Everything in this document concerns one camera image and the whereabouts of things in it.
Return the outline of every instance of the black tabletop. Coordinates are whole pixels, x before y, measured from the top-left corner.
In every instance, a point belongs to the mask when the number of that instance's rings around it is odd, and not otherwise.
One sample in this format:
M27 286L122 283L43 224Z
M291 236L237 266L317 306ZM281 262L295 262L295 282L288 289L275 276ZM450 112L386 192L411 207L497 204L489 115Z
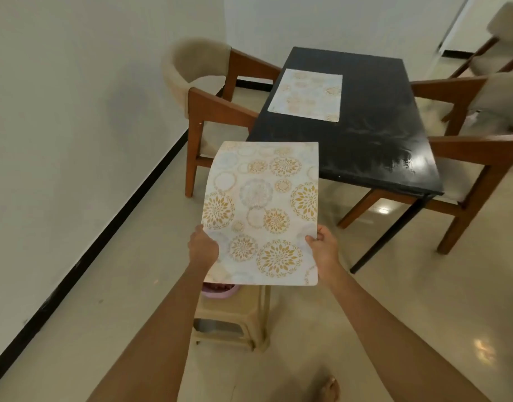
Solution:
M338 123L268 111L287 68L342 75ZM401 59L294 47L247 141L318 141L321 178L411 195L442 193Z

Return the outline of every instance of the black metal leg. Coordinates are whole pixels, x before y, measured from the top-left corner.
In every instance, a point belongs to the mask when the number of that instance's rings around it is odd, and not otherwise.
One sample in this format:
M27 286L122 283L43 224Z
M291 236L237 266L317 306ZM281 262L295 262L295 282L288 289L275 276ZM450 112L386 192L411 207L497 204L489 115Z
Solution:
M417 213L426 206L433 196L426 195L417 199L409 208L403 213L396 222L381 236L379 240L368 250L368 252L357 261L357 263L350 269L351 273L355 273L367 263L385 244L387 244L392 237L396 235Z

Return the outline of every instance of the foot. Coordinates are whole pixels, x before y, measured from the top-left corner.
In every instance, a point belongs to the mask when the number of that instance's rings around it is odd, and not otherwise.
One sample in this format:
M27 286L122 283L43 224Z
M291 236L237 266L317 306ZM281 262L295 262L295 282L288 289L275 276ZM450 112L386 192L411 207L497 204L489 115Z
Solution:
M336 402L340 398L340 385L333 376L329 377L327 383L320 389L315 402Z

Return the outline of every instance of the glossy floor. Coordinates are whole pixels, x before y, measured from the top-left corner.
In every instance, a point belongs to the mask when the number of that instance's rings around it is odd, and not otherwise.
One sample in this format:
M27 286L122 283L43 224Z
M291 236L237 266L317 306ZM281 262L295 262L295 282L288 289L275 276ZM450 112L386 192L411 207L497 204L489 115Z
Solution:
M455 65L443 62L436 76ZM0 381L0 402L84 401L175 283L207 176L199 168L194 197L184 197L185 153ZM320 181L320 222L333 226L365 192ZM379 202L348 229L333 228L344 263L354 263L403 210ZM355 278L493 402L513 402L513 171L441 256L434 250L449 223L449 216L422 211ZM275 287L271 307L265 353L191 346L180 401L310 400L328 372L340 381L342 400L390 401L325 288Z

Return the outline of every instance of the floral placemat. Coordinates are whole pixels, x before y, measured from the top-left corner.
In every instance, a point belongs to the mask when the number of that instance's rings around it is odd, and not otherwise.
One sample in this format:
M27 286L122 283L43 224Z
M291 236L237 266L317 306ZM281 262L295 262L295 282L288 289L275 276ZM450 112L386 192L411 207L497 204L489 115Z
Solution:
M337 123L341 95L341 74L286 69L268 111Z
M205 282L315 285L317 142L221 145L206 184L204 230L219 244Z

